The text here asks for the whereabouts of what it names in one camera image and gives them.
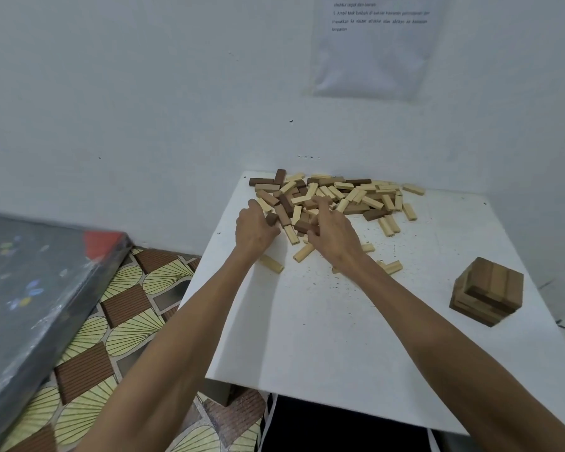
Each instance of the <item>white table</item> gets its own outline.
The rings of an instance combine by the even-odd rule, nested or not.
[[[255,197],[241,175],[184,303],[234,247],[235,220]],[[481,195],[405,192],[418,220],[396,214],[401,233],[386,238],[377,221],[350,216],[371,256],[404,270],[407,289],[450,320],[507,368],[565,423],[565,342],[515,248]],[[302,263],[284,232],[267,253],[285,265],[277,275],[254,266],[241,285],[207,377],[415,425],[465,433],[422,378],[369,299],[317,252]],[[525,274],[524,306],[493,328],[451,310],[454,280],[476,257]]]

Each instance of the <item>patterned floor mat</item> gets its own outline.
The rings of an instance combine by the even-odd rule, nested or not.
[[[133,248],[31,399],[1,452],[68,452],[178,310],[200,258]],[[168,452],[251,452],[266,403],[246,390],[228,407],[197,394]]]

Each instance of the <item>hand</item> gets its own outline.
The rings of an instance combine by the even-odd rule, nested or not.
[[[251,199],[249,208],[241,209],[237,219],[237,248],[247,253],[252,261],[256,261],[280,232],[281,229],[277,225],[270,227],[267,224],[261,206]]]
[[[360,238],[347,217],[339,211],[331,211],[327,198],[315,196],[312,199],[318,204],[320,236],[309,231],[308,241],[331,265],[350,277],[364,258]]]

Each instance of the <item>paper sheet on wall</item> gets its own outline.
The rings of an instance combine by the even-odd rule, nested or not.
[[[448,0],[317,0],[316,96],[412,99]]]

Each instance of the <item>person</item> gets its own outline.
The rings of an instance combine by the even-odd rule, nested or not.
[[[320,235],[310,233],[309,242],[370,298],[480,447],[565,452],[565,425],[477,344],[384,273],[362,251],[349,220],[331,211],[326,199],[315,199]],[[250,200],[239,213],[232,253],[157,333],[77,452],[164,451],[170,445],[201,386],[243,279],[279,233]]]

